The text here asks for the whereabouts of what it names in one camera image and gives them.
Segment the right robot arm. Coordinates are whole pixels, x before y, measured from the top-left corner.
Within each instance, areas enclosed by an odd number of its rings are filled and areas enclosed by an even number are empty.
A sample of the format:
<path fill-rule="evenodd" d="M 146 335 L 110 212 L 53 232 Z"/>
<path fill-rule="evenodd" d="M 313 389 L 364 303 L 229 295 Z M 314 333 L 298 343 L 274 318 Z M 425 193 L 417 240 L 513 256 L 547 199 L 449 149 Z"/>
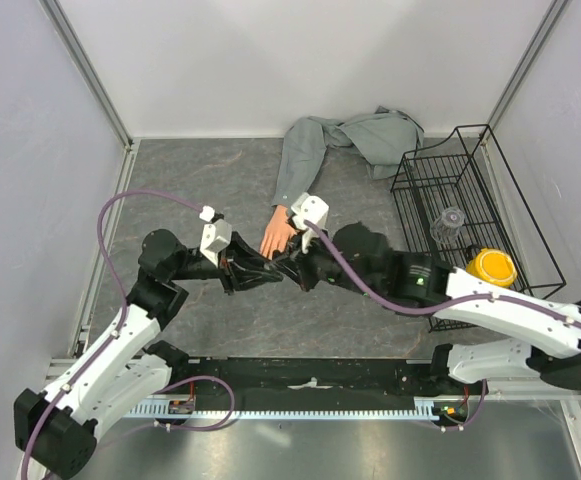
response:
<path fill-rule="evenodd" d="M 324 281 L 404 316 L 457 321 L 502 334 L 480 345 L 437 346 L 427 377 L 439 393 L 500 377 L 536 377 L 581 391 L 581 301 L 529 297 L 432 257 L 395 251 L 383 235 L 361 223 L 329 238 L 274 222 L 260 251 L 304 289 Z"/>

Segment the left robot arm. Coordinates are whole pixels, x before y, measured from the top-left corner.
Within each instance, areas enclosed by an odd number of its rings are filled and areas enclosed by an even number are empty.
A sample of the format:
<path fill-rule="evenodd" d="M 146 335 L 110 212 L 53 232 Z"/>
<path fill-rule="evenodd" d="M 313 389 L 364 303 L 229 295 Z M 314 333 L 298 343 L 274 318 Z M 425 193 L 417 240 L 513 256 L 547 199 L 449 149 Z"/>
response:
<path fill-rule="evenodd" d="M 179 350 L 160 343 L 142 351 L 187 299 L 178 281 L 217 279 L 225 292 L 234 293 L 283 278 L 223 220 L 205 225 L 195 249 L 168 230 L 149 233 L 138 264 L 136 282 L 98 339 L 41 392 L 26 389 L 16 398 L 21 478 L 27 478 L 31 463 L 62 479 L 73 478 L 102 437 L 139 402 L 163 389 L 178 393 L 186 388 L 190 371 L 175 360 Z"/>

